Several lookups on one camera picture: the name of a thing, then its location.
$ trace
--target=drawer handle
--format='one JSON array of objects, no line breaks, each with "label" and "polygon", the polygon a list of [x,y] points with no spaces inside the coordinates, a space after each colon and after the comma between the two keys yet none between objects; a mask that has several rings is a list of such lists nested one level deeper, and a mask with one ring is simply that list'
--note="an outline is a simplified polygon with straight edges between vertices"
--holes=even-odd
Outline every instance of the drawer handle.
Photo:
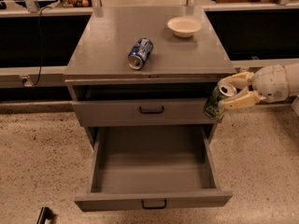
[{"label": "drawer handle", "polygon": [[165,209],[167,207],[167,199],[164,199],[163,206],[146,206],[145,202],[142,200],[142,208],[145,210],[157,210],[157,209]]},{"label": "drawer handle", "polygon": [[158,115],[158,114],[162,114],[164,112],[164,106],[161,106],[160,109],[158,110],[149,110],[149,109],[145,109],[143,107],[139,107],[139,113],[142,115]]}]

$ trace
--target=blue can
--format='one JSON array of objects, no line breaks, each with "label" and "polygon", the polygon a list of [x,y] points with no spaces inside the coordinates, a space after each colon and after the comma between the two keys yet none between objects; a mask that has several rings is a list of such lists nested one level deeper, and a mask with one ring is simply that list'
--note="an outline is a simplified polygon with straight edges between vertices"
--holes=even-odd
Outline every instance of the blue can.
[{"label": "blue can", "polygon": [[139,39],[128,55],[130,67],[135,70],[141,69],[148,60],[152,49],[153,45],[149,39]]}]

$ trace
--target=black handle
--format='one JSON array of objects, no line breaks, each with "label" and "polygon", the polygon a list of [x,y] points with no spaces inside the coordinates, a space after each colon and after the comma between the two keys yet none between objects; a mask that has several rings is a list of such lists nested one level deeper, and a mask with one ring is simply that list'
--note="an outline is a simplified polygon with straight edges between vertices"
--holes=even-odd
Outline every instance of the black handle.
[{"label": "black handle", "polygon": [[46,219],[52,219],[53,213],[48,207],[42,207],[36,224],[45,224]]},{"label": "black handle", "polygon": [[143,107],[139,107],[139,112],[142,115],[159,115],[164,112],[164,106],[161,106],[160,109],[158,110],[153,110],[153,109],[145,109]]},{"label": "black handle", "polygon": [[157,210],[157,209],[165,209],[167,207],[167,199],[164,199],[164,205],[163,206],[146,206],[144,204],[144,201],[141,201],[142,208],[145,210]]}]

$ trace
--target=gray tabletop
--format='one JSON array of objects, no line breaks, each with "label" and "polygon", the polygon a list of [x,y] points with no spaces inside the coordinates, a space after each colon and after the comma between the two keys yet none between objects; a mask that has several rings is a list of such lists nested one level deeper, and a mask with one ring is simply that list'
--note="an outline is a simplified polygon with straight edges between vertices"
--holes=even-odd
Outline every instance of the gray tabletop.
[{"label": "gray tabletop", "polygon": [[[167,22],[193,16],[203,28],[190,38],[176,37]],[[153,52],[141,70],[133,70],[128,54],[142,37]],[[77,45],[64,74],[86,77],[232,74],[235,70],[201,7],[99,7]]]}]

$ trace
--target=speckled floor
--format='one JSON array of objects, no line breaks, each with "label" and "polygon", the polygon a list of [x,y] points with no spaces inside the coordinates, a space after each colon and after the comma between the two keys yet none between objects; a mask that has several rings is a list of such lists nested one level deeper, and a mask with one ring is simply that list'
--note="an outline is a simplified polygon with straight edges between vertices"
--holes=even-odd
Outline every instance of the speckled floor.
[{"label": "speckled floor", "polygon": [[0,105],[0,223],[299,223],[299,118],[290,105],[227,113],[210,145],[222,208],[82,213],[93,151],[66,105]]}]

